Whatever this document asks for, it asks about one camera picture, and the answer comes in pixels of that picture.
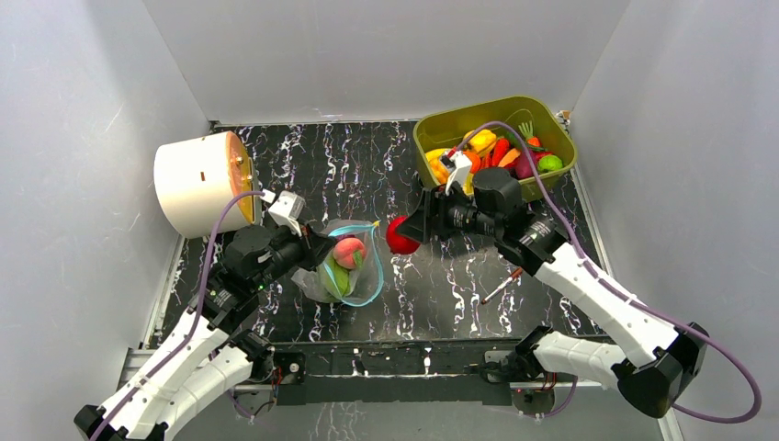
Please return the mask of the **green toy leaf vegetable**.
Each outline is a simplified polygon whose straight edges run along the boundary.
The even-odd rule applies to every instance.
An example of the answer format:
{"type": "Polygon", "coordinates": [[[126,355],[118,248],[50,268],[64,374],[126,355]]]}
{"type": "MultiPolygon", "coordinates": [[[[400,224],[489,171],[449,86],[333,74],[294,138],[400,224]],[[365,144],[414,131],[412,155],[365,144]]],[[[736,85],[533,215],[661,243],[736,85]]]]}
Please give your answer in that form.
{"type": "Polygon", "coordinates": [[[341,301],[352,294],[351,271],[338,265],[330,255],[318,266],[317,274],[329,299],[341,301]]]}

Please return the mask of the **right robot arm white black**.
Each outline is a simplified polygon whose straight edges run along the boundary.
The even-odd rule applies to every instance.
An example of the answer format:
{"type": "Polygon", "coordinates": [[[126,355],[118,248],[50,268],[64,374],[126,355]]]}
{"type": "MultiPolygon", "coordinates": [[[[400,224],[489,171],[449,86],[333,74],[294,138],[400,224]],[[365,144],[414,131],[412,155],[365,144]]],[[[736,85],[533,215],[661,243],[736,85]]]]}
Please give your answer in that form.
{"type": "Polygon", "coordinates": [[[577,305],[612,340],[597,343],[538,326],[504,358],[487,357],[480,374],[514,382],[566,373],[618,390],[649,417],[664,416],[700,370],[704,329],[692,324],[682,330],[642,311],[641,302],[618,298],[615,281],[578,256],[549,216],[527,207],[519,182],[507,172],[482,170],[473,187],[471,198],[458,187],[424,190],[397,234],[417,243],[457,233],[489,237],[503,258],[577,305]]]}

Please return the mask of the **pink toy peach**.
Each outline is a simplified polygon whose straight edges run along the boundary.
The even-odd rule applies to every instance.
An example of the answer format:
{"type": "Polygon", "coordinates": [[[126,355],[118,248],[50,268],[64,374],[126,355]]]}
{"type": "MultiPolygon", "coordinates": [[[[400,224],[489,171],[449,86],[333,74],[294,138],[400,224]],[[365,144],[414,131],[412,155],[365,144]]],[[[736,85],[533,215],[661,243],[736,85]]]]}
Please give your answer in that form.
{"type": "Polygon", "coordinates": [[[333,248],[333,260],[347,270],[360,269],[367,255],[365,244],[356,237],[346,237],[333,248]]]}

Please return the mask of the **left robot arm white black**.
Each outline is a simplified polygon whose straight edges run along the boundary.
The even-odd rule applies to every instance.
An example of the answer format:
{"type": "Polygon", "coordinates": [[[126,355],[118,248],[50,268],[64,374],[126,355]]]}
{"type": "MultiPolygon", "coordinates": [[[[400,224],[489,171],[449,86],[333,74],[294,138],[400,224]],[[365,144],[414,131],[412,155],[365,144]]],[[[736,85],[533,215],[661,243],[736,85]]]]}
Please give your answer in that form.
{"type": "Polygon", "coordinates": [[[74,417],[83,439],[172,440],[234,386],[269,379],[271,343],[240,327],[264,288],[297,269],[315,269],[335,244],[309,226],[230,234],[218,261],[205,261],[199,292],[174,330],[124,386],[74,417]]]}

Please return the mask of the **clear zip top bag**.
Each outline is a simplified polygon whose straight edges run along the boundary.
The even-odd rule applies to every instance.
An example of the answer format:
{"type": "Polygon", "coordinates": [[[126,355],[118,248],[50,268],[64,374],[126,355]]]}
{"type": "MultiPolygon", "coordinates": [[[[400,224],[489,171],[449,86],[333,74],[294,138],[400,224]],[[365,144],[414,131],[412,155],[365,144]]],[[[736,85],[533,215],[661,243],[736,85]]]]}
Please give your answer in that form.
{"type": "Polygon", "coordinates": [[[297,270],[291,280],[310,300],[364,307],[384,286],[377,221],[331,220],[324,233],[335,247],[314,270],[297,270]]]}

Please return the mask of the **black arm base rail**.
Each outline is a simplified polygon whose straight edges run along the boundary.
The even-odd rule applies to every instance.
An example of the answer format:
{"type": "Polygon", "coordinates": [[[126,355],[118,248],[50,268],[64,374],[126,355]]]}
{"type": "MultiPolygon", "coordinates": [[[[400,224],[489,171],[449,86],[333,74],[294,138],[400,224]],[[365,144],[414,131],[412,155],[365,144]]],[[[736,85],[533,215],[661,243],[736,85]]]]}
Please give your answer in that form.
{"type": "Polygon", "coordinates": [[[282,406],[329,402],[516,403],[545,410],[570,374],[517,373],[509,338],[287,342],[268,366],[280,370],[282,406]]]}

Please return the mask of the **red toy apple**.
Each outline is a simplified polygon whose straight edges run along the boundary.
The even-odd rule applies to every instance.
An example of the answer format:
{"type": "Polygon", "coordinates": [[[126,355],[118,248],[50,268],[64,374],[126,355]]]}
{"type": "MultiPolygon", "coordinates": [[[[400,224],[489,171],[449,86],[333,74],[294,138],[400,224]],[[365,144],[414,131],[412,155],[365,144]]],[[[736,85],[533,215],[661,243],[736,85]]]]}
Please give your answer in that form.
{"type": "Polygon", "coordinates": [[[395,218],[388,226],[386,231],[386,242],[389,250],[393,254],[408,255],[414,254],[420,247],[420,243],[409,239],[398,233],[399,226],[407,219],[406,216],[395,218]]]}

